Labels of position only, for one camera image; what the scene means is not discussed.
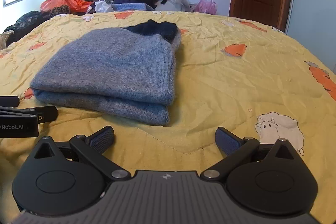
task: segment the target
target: cartoon sheep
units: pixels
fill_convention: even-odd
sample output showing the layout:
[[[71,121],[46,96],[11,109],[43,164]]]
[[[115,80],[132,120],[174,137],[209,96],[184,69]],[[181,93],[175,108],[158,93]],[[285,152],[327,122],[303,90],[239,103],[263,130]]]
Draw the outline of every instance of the cartoon sheep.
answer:
[[[255,125],[257,133],[260,135],[260,143],[274,144],[278,138],[285,138],[293,147],[304,155],[303,134],[300,131],[297,121],[291,117],[270,112],[258,117]]]

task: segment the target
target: orange plastic bag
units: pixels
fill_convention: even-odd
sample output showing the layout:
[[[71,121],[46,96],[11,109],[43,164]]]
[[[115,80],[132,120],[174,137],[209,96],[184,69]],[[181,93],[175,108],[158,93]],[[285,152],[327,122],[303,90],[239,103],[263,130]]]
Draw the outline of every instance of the orange plastic bag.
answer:
[[[55,7],[68,5],[71,12],[86,12],[93,2],[85,0],[46,0],[41,4],[40,11],[47,12]]]

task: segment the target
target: blue-gray knit fabric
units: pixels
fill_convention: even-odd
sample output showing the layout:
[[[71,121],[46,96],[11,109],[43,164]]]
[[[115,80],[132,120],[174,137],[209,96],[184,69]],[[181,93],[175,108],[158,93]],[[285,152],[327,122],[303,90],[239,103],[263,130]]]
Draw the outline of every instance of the blue-gray knit fabric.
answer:
[[[36,99],[168,124],[181,33],[168,22],[137,26],[93,30],[61,48],[31,82]]]

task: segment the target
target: silver bolt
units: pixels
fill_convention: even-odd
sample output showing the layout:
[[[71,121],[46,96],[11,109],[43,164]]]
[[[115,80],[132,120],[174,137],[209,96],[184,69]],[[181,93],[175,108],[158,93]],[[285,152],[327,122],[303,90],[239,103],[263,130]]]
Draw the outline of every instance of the silver bolt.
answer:
[[[111,175],[112,175],[112,177],[114,177],[116,179],[123,179],[128,175],[128,172],[126,170],[118,169],[118,170],[114,170],[111,173]]]
[[[217,170],[206,170],[204,171],[203,175],[208,179],[214,179],[219,177],[220,173]]]

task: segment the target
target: yellow quilt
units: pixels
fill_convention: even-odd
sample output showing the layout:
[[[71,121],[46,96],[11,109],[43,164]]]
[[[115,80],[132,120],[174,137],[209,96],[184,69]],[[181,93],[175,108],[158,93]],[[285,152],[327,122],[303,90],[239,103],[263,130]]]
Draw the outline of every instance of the yellow quilt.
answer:
[[[322,223],[335,221],[336,76],[297,41],[272,27],[183,12],[56,16],[0,51],[0,95],[19,96],[19,108],[43,106],[29,84],[61,47],[93,29],[127,27],[149,19],[174,22],[183,34],[176,53],[176,99],[169,108],[169,126],[58,107],[58,119],[40,125],[40,137],[68,141],[111,125],[115,145],[104,155],[134,173],[136,169],[200,172],[210,167],[222,159],[214,143],[219,126],[264,143],[285,136],[318,182],[311,213]],[[0,140],[3,222],[19,213],[11,182],[38,139]]]

